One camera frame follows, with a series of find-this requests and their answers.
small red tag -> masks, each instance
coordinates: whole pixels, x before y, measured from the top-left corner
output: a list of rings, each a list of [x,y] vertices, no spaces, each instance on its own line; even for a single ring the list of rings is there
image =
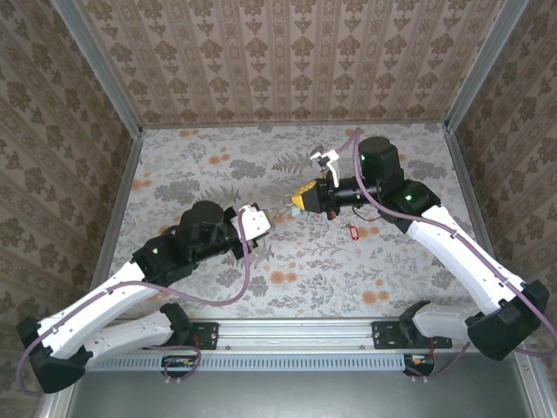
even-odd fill
[[[356,228],[356,226],[350,226],[350,238],[354,241],[359,239],[358,228]]]

yellow block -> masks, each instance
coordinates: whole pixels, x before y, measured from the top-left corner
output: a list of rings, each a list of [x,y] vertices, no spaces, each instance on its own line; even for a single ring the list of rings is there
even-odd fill
[[[312,180],[308,184],[302,185],[298,189],[296,194],[292,195],[292,203],[294,205],[296,205],[297,207],[299,207],[302,211],[304,211],[305,210],[305,208],[304,208],[304,198],[302,197],[302,195],[305,192],[311,190],[313,187],[315,187],[316,184],[317,184],[317,180]]]

metal frame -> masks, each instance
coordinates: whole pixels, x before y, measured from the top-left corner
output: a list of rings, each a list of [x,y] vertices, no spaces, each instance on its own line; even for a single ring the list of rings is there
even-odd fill
[[[373,345],[372,322],[388,320],[397,320],[397,318],[210,321],[218,323],[216,352],[235,354],[429,353],[429,348],[376,350]],[[439,352],[459,352],[460,348],[459,342],[455,341],[453,348],[440,349]]]
[[[489,31],[486,41],[481,46],[472,68],[466,75],[451,109],[445,117],[449,131],[456,131],[466,115],[468,107],[480,90],[527,4],[528,0],[510,0],[501,6],[501,11]]]
[[[131,137],[139,138],[141,133],[139,117],[131,106],[131,102],[125,95],[116,75],[104,58],[103,52],[79,11],[77,2],[74,0],[52,0],[52,3],[62,20],[64,20],[71,36],[76,40],[79,50],[91,66],[97,80],[103,86],[103,90],[111,100]]]
[[[541,360],[524,354],[514,356],[534,418],[557,416],[557,404]]]
[[[37,418],[65,418],[70,408],[71,396],[74,386],[64,389],[56,394],[47,394]]]
[[[90,289],[94,289],[99,286],[109,277],[112,258],[114,257],[114,251],[116,250],[118,236],[120,235],[120,228],[122,227],[122,221],[124,220],[125,207],[127,206],[128,198],[130,197],[131,184],[133,183],[133,178],[138,168],[142,147],[142,137],[135,139],[131,143],[130,154],[128,155],[128,161],[125,164],[124,173],[122,174],[120,187],[118,188],[116,200],[114,201],[114,207],[112,208],[111,220],[108,223],[103,246],[101,247],[101,252],[98,255],[97,265],[95,267]]]
[[[177,125],[144,125],[146,131],[158,131],[160,129],[193,129],[193,128],[258,128],[258,127],[277,127],[277,126],[358,126],[358,125],[427,125],[443,123],[441,119],[422,119],[422,120],[299,120],[288,122],[230,122],[217,124],[177,124]]]
[[[94,367],[95,372],[164,371],[164,358],[175,354],[127,354]],[[375,372],[403,371],[403,354],[237,354],[208,352],[199,360],[198,372]],[[168,367],[168,372],[189,368]]]
[[[472,180],[470,180],[470,176],[468,175],[466,163],[460,151],[456,134],[446,127],[443,127],[443,129],[445,132],[446,145],[453,159],[456,177],[459,180],[460,189],[462,190],[464,202],[466,203],[466,209],[470,215],[474,235],[476,236],[478,244],[480,244],[489,255],[495,257],[489,235],[487,234],[486,224],[484,224],[484,219],[481,216],[480,206],[478,205],[476,194],[473,191]]]

floral wallpaper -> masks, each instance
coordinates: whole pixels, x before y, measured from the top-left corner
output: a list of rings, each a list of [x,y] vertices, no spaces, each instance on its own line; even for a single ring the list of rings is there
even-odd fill
[[[31,416],[13,382],[15,325],[86,293],[131,138],[48,1],[0,2],[0,416]]]
[[[440,124],[362,125],[399,148],[406,176],[428,184],[457,221],[472,228]],[[237,210],[256,202],[283,212],[283,197],[320,176],[309,153],[344,143],[340,125],[207,128],[144,131],[144,146],[112,264],[116,271],[149,238],[179,222],[201,199]],[[351,153],[341,175],[352,176]],[[362,208],[374,218],[376,212]],[[350,237],[347,224],[358,228]],[[290,213],[252,254],[252,282],[228,307],[184,303],[193,318],[362,317],[399,315],[420,299],[460,304],[470,299],[453,276],[421,245],[384,220],[357,218],[350,208],[333,222],[325,215]],[[243,273],[231,253],[202,263],[174,287],[211,300],[232,297]],[[169,299],[160,293],[128,312],[137,317]]]
[[[457,136],[494,251],[557,324],[557,2],[529,2]]]
[[[503,0],[77,0],[145,126],[441,120]]]

floral tablecloth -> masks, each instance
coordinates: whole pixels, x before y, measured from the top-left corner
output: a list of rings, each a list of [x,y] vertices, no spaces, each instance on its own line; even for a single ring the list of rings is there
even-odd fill
[[[406,176],[426,183],[457,222],[472,227],[439,124],[361,125],[399,148]],[[320,176],[309,153],[318,145],[339,147],[352,133],[346,125],[264,126],[145,131],[124,223],[111,270],[133,251],[179,222],[201,199],[237,209],[257,202],[284,208],[283,197]],[[351,152],[340,159],[341,176],[352,176]],[[360,209],[373,218],[376,212]],[[346,224],[358,228],[354,241]],[[239,302],[227,307],[183,303],[192,318],[285,318],[395,316],[416,300],[462,304],[463,286],[421,245],[386,223],[367,222],[344,209],[325,215],[286,214],[250,257],[252,282]],[[242,285],[242,264],[231,253],[204,262],[175,288],[223,300]],[[172,298],[160,293],[128,313],[147,314]]]

